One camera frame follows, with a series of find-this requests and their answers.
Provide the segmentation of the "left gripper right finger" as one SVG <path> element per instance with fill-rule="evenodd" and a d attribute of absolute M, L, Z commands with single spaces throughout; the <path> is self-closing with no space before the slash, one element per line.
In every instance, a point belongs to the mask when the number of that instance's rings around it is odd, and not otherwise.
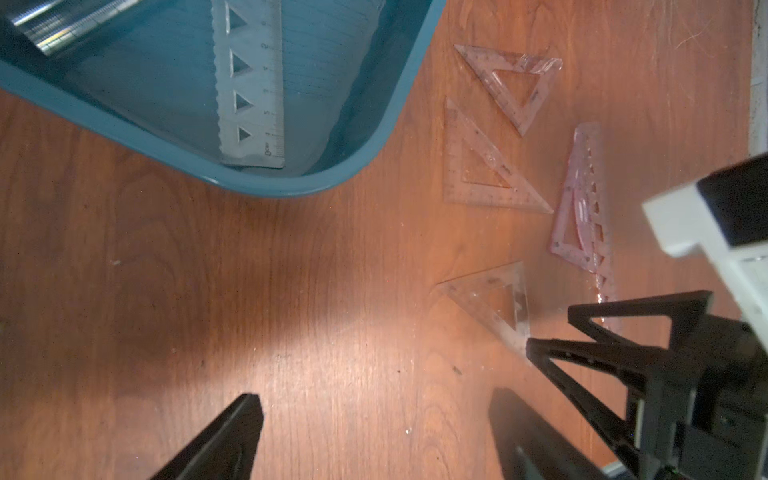
<path fill-rule="evenodd" d="M 606 477 L 514 391 L 493 390 L 488 418 L 503 478 Z"/>

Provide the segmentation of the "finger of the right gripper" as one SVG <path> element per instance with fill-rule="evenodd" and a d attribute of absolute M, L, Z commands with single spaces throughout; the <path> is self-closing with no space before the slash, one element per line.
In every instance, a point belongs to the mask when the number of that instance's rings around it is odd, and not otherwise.
<path fill-rule="evenodd" d="M 594 318 L 668 317 L 671 322 L 670 346 L 675 347 L 693 330 L 709 308 L 712 293 L 693 291 L 607 303 L 574 305 L 568 321 L 593 342 L 567 342 L 568 354 L 664 354 L 659 347 L 634 343 L 597 325 Z"/>
<path fill-rule="evenodd" d="M 530 339 L 528 360 L 622 462 L 639 462 L 652 367 L 665 350 L 629 343 Z"/>

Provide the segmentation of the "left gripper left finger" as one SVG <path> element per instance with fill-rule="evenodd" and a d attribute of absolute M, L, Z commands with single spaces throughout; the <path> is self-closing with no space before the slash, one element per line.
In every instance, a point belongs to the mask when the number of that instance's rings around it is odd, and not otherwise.
<path fill-rule="evenodd" d="M 151 479 L 248 480 L 263 423 L 260 397 L 244 393 Z"/>

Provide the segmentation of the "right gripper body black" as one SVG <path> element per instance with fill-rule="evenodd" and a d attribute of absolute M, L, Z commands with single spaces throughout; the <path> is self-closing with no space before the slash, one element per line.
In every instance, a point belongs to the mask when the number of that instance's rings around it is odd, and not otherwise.
<path fill-rule="evenodd" d="M 767 457 L 767 353 L 744 322 L 675 321 L 646 382 L 637 479 L 759 479 Z"/>

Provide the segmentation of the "clear small triangle ruler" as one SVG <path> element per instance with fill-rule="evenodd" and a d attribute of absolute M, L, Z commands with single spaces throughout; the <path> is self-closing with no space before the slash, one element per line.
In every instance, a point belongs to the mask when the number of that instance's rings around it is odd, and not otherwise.
<path fill-rule="evenodd" d="M 526 358 L 531 324 L 522 261 L 447 280 L 437 284 L 436 289 L 509 351 Z"/>

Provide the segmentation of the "clear set square triangle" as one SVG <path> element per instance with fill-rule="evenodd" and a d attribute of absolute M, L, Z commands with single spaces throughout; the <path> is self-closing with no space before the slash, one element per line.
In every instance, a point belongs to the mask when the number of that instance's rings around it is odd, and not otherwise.
<path fill-rule="evenodd" d="M 444 102 L 443 200 L 551 214 L 553 208 L 450 98 Z"/>

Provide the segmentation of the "teal plastic storage tray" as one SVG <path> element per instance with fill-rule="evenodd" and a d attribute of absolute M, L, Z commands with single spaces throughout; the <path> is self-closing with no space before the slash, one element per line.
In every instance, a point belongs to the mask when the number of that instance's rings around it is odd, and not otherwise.
<path fill-rule="evenodd" d="M 279 1 L 285 165 L 220 151 L 213 1 L 5 1 L 3 89 L 165 165 L 239 193 L 340 185 L 386 144 L 441 1 Z"/>

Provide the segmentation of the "clear stencil ruler with holes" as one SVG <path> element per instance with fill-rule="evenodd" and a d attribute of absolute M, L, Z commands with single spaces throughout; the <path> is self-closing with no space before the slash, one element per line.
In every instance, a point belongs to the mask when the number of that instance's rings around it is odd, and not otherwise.
<path fill-rule="evenodd" d="M 211 3 L 222 162 L 285 165 L 282 9 L 279 1 Z"/>

